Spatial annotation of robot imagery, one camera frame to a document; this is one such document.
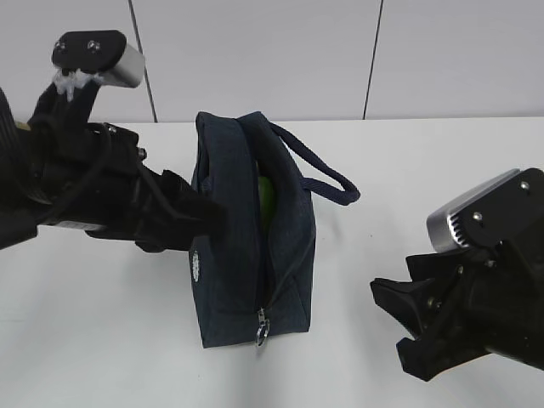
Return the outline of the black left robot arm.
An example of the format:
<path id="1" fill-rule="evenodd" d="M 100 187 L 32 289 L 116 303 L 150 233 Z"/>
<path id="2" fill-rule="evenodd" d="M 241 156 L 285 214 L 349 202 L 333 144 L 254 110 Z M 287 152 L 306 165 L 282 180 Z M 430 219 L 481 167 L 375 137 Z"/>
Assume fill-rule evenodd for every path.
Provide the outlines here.
<path id="1" fill-rule="evenodd" d="M 149 169 L 135 132 L 90 121 L 98 91 L 90 82 L 68 99 L 50 85 L 23 124 L 2 100 L 2 247 L 35 238 L 42 226 L 131 241 L 150 253 L 186 251 L 196 237 L 220 235 L 221 205 L 178 174 Z"/>

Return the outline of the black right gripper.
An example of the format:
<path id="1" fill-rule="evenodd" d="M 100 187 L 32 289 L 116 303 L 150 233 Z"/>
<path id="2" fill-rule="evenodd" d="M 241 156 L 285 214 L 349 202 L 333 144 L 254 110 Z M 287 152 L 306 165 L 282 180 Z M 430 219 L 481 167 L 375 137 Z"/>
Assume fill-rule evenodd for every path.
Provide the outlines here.
<path id="1" fill-rule="evenodd" d="M 376 305 L 409 333 L 404 372 L 429 381 L 487 354 L 543 367 L 543 217 L 493 247 L 406 258 L 411 281 L 376 278 Z"/>

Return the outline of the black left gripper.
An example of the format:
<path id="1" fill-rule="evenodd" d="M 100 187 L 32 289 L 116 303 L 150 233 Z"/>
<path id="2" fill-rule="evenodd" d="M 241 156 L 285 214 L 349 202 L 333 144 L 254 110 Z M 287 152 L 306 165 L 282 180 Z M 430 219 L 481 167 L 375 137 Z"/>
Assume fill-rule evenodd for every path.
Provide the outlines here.
<path id="1" fill-rule="evenodd" d="M 221 233 L 224 207 L 176 173 L 146 167 L 138 142 L 136 133 L 104 123 L 25 132 L 34 187 L 25 202 L 25 238 L 41 225 L 73 228 L 159 253 L 186 252 L 195 236 Z M 182 218 L 166 216 L 166 198 Z"/>

